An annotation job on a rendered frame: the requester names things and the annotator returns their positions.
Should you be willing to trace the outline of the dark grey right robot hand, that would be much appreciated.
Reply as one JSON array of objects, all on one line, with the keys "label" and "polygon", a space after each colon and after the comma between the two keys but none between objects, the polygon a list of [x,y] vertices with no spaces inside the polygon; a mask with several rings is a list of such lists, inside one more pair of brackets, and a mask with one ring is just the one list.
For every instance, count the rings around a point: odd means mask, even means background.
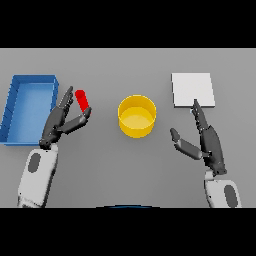
[{"label": "dark grey right robot hand", "polygon": [[194,160],[203,159],[205,166],[213,171],[214,176],[226,174],[227,170],[219,136],[215,129],[207,123],[204,112],[197,100],[194,100],[191,112],[194,115],[199,132],[200,146],[197,147],[184,140],[176,129],[171,128],[170,134],[174,147],[177,151]]}]

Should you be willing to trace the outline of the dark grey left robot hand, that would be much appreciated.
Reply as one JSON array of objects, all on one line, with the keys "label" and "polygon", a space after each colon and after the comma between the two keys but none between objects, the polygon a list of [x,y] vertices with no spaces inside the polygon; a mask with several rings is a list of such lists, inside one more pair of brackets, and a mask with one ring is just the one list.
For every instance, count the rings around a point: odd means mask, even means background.
[{"label": "dark grey left robot hand", "polygon": [[68,135],[87,124],[92,111],[90,105],[84,112],[81,111],[81,114],[78,117],[66,121],[66,117],[74,98],[76,98],[75,91],[73,91],[73,87],[70,86],[59,105],[53,108],[46,120],[42,137],[39,140],[41,149],[50,150],[51,145],[57,143],[62,134]]}]

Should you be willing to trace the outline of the red beaker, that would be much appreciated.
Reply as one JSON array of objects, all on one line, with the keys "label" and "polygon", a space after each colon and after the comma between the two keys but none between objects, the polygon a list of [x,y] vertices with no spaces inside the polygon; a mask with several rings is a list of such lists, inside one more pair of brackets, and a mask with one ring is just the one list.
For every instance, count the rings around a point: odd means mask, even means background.
[{"label": "red beaker", "polygon": [[75,97],[81,111],[84,112],[89,107],[89,103],[86,97],[86,92],[84,90],[76,90]]}]

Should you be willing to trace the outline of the pale square scale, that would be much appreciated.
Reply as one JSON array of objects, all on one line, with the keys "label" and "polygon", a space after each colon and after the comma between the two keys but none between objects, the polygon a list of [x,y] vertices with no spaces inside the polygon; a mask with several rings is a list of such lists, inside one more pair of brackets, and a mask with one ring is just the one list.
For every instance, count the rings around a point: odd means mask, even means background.
[{"label": "pale square scale", "polygon": [[191,107],[197,100],[201,107],[214,107],[215,99],[209,73],[172,73],[175,107]]}]

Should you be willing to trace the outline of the yellow bowl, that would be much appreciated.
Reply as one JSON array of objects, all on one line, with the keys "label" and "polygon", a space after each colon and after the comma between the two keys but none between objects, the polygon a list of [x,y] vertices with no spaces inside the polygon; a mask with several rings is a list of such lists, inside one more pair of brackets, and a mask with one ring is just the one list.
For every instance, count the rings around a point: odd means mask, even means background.
[{"label": "yellow bowl", "polygon": [[156,121],[154,102],[143,95],[131,95],[118,106],[120,130],[131,138],[143,138],[151,133]]}]

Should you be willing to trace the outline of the blue tray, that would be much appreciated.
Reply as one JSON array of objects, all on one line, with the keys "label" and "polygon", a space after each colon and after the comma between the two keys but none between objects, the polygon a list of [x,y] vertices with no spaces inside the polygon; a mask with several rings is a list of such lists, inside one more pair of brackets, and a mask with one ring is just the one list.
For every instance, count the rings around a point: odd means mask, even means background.
[{"label": "blue tray", "polygon": [[13,75],[0,123],[0,144],[38,146],[56,106],[58,86],[55,75]]}]

